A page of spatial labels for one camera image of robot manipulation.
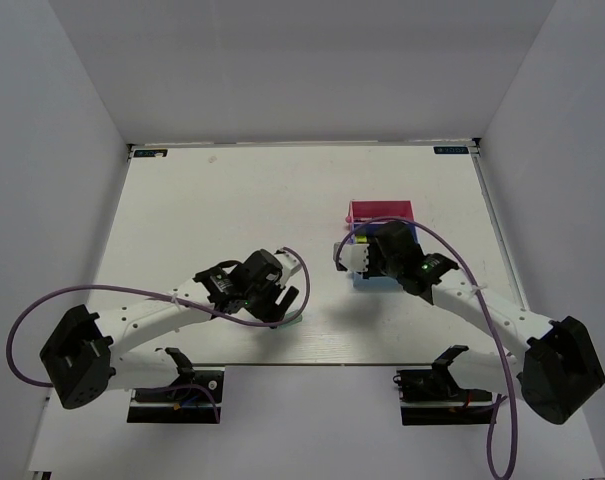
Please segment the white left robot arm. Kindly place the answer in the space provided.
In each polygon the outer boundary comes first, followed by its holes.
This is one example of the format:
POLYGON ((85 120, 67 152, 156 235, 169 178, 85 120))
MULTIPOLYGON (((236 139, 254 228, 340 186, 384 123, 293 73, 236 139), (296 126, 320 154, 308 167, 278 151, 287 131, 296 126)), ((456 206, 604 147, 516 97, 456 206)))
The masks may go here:
POLYGON ((220 318, 276 328, 292 321, 288 310, 299 294, 289 280, 307 267, 288 248, 253 252, 198 272, 170 292, 147 292, 142 301, 110 311, 69 309, 44 344, 40 359, 63 408, 83 407, 106 391, 160 389, 181 399, 193 387, 192 366, 176 347, 144 345, 184 327, 220 318))

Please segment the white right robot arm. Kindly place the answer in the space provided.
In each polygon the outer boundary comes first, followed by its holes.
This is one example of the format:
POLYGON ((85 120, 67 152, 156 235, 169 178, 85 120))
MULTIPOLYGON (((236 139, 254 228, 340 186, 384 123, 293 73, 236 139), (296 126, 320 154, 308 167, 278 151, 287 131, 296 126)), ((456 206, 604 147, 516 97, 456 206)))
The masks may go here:
POLYGON ((474 389, 514 394, 545 421, 562 425, 604 385, 589 332, 576 318, 554 320, 474 284, 460 262, 424 253, 401 219, 387 218, 368 240, 374 273, 500 340, 495 354, 449 347, 428 373, 406 377, 411 400, 454 399, 474 389))

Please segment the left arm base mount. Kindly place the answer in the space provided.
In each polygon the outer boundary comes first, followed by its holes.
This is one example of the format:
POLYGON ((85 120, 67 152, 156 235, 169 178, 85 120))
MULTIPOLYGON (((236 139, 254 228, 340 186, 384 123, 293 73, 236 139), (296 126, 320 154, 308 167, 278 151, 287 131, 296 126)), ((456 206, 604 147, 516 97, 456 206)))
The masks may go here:
POLYGON ((221 420, 225 368, 195 369, 171 386, 134 390, 130 424, 215 425, 221 420))

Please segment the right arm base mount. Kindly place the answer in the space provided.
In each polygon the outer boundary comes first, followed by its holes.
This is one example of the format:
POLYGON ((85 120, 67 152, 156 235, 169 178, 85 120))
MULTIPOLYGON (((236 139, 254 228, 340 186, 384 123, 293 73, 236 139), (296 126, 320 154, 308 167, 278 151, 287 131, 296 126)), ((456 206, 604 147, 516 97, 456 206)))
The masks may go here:
POLYGON ((440 383, 431 369, 400 369, 393 376, 403 426, 489 425, 495 408, 491 392, 440 383))

